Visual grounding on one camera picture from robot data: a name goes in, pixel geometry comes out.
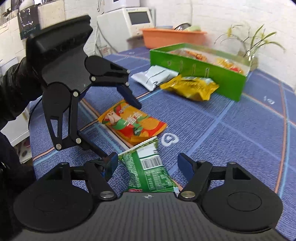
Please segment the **white water purifier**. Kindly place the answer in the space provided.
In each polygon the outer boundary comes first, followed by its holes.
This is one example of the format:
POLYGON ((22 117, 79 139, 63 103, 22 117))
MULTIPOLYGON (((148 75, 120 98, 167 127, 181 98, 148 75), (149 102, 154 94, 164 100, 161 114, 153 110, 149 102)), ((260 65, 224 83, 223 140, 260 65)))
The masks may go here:
POLYGON ((140 0, 100 0, 97 3, 97 10, 107 13, 116 9, 139 6, 140 0))

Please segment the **white machine with screen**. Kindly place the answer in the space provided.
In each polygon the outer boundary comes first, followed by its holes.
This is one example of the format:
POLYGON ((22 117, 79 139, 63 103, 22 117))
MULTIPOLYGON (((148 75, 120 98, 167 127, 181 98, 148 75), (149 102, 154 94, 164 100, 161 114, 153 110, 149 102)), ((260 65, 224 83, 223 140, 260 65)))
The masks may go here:
POLYGON ((101 37, 114 52, 144 46, 143 29, 154 28, 147 7, 121 8, 97 17, 101 37))

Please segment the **green cardboard box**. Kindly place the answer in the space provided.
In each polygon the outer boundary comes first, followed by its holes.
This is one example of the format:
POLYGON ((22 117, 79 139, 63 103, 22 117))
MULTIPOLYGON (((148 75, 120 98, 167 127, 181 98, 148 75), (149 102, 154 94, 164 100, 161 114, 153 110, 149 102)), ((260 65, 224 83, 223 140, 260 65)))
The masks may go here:
POLYGON ((219 84, 216 90, 218 94, 236 102, 240 101, 250 72, 250 62, 245 58, 189 43, 151 49, 149 54, 151 65, 177 71, 183 76, 211 78, 219 84), (228 59, 240 67, 244 74, 220 67, 217 58, 228 59))

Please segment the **steel bowl in basin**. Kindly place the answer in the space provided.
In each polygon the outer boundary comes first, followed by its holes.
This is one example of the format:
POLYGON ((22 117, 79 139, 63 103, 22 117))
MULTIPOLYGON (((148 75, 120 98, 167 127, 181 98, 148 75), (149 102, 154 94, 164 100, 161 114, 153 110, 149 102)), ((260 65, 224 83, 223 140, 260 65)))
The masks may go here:
POLYGON ((175 27, 174 30, 176 30, 176 31, 184 31, 185 29, 187 29, 189 27, 191 27, 190 23, 183 23, 183 24, 180 24, 177 27, 175 27))

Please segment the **orange tomato chips bag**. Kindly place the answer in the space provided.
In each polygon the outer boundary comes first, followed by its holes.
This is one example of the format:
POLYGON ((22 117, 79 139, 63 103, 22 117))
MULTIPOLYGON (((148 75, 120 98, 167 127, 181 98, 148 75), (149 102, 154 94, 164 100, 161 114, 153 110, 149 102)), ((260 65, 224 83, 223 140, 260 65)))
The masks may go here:
POLYGON ((157 136, 167 127, 165 122, 134 108, 124 100, 113 105, 98 120, 133 146, 157 136))

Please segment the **orange plastic basin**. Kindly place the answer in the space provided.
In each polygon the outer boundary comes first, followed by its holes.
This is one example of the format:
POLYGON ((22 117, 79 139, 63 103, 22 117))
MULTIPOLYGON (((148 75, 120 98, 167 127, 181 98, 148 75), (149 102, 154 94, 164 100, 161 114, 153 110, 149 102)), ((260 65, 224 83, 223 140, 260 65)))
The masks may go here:
POLYGON ((155 49, 180 43, 203 45, 207 32, 203 31, 178 31, 168 29, 146 28, 142 29, 144 45, 155 49))

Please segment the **orchid plant in glass vase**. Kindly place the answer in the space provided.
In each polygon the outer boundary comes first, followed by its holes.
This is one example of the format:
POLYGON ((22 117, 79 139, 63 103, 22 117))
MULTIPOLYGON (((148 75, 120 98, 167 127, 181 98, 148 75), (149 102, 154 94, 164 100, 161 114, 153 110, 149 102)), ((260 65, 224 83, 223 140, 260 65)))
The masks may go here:
POLYGON ((268 45, 277 46, 285 53, 285 47, 272 38, 277 32, 267 32, 263 25, 258 27, 255 31, 252 30, 248 23, 232 24, 225 33, 217 37, 214 44, 220 41, 220 44, 227 40, 236 40, 240 44, 238 56, 247 59, 250 62, 250 70, 254 71, 259 66, 257 53, 263 47, 268 45))

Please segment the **yellow snack bag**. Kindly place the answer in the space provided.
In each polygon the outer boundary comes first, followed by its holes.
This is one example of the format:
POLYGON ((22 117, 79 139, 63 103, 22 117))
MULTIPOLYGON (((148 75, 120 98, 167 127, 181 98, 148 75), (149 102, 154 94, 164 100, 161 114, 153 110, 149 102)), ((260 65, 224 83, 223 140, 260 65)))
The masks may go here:
POLYGON ((160 88, 193 101, 209 101, 219 84, 211 78, 178 75, 160 88))

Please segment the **green snack packet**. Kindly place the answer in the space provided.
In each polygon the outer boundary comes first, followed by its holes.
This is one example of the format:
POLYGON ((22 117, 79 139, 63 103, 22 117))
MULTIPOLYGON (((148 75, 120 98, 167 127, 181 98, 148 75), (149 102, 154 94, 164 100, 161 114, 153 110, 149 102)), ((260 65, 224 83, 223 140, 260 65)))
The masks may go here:
POLYGON ((180 190, 168 174, 158 153, 158 138, 152 137, 118 155, 129 174, 128 192, 174 192, 180 190))

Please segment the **blue patterned tablecloth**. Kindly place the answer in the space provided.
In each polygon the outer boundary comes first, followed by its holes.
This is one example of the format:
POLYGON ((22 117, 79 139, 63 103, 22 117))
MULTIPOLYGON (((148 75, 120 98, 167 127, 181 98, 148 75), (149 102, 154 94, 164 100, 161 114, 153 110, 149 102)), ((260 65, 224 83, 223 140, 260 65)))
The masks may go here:
MULTIPOLYGON (((130 70, 130 76, 150 67, 149 50, 144 47, 106 59, 130 70)), ((277 229, 295 239, 295 94, 289 86, 256 70, 248 76, 239 102, 216 93, 208 102, 193 102, 161 89, 147 92, 132 78, 129 83, 142 111, 167 123, 158 136, 158 150, 178 184, 187 183, 177 165, 181 152, 214 166, 237 162, 280 196, 283 213, 277 229)), ((121 100, 115 88, 93 87, 79 102, 78 128, 107 154, 131 148, 97 120, 121 100)), ((61 161, 81 166, 97 158, 79 147, 55 150, 42 103, 33 110, 36 102, 30 103, 30 142, 37 178, 61 161)))

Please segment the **clear bag of yellow crisps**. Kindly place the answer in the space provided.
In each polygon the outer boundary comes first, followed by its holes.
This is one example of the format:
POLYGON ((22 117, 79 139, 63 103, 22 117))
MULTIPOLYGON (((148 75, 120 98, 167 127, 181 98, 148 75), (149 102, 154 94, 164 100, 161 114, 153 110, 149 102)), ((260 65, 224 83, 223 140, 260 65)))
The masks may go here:
POLYGON ((223 67, 225 69, 231 70, 236 73, 244 74, 243 70, 240 67, 238 67, 228 59, 217 58, 216 62, 217 62, 217 65, 219 65, 220 67, 223 67))

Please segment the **white silver snack packet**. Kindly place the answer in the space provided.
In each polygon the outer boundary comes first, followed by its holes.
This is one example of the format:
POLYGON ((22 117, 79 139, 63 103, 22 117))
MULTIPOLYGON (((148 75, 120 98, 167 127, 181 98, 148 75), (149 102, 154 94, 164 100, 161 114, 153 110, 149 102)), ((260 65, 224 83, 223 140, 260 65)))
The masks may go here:
POLYGON ((131 78, 145 87, 148 91, 153 91, 161 84, 170 81, 178 75, 179 73, 177 71, 154 65, 147 71, 135 73, 131 78))

